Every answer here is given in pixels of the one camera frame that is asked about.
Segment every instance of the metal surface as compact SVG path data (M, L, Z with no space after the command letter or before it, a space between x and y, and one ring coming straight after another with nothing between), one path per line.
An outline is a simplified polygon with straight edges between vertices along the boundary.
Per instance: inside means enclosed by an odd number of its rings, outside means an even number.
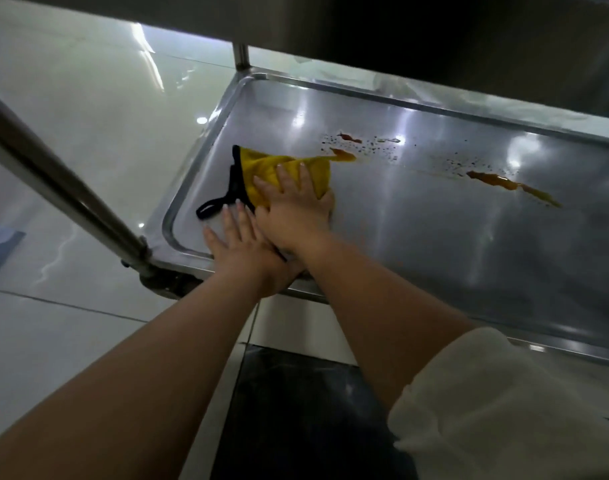
M252 69L236 74L145 227L159 266L210 274L195 209L225 193L233 144L356 154L332 163L335 232L474 318L609 350L609 140ZM531 185L563 207L469 170ZM289 293L324 301L310 280Z
M236 70L246 70L251 67L249 63L249 47L244 43L234 43L233 46Z
M609 117L609 0L31 0Z
M147 262L146 244L1 100L0 164L142 276L154 274Z

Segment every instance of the left arm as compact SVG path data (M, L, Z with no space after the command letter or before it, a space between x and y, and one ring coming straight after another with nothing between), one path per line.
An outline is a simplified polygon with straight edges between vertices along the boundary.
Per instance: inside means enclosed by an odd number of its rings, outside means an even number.
M178 477L236 337L263 296L301 271L238 203L216 273L0 436L0 479Z

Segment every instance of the left hand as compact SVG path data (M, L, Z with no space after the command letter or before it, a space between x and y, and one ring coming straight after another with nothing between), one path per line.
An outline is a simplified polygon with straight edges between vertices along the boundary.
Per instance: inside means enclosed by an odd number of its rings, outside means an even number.
M209 226L203 227L207 247L214 255L216 273L243 274L245 279L256 280L260 298L284 290L305 266L298 261L284 261L275 247L262 235L252 213L236 202L239 224L226 205L221 216L225 228L225 244Z

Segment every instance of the metal leg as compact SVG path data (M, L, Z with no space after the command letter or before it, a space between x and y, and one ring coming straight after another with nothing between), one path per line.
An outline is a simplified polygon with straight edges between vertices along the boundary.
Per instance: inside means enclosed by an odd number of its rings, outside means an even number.
M244 43L234 43L234 61L236 70L246 70L252 65L249 63L249 46Z
M1 100L0 164L92 234L141 276L150 277L156 273L157 269L147 262L147 245Z

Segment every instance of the forearm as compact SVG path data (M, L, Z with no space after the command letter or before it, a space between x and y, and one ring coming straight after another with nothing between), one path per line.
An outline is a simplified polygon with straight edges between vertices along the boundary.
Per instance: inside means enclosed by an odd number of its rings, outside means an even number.
M174 477L258 299L216 274L0 437L0 478Z
M434 355L473 328L461 312L331 233L308 239L298 255L387 408Z

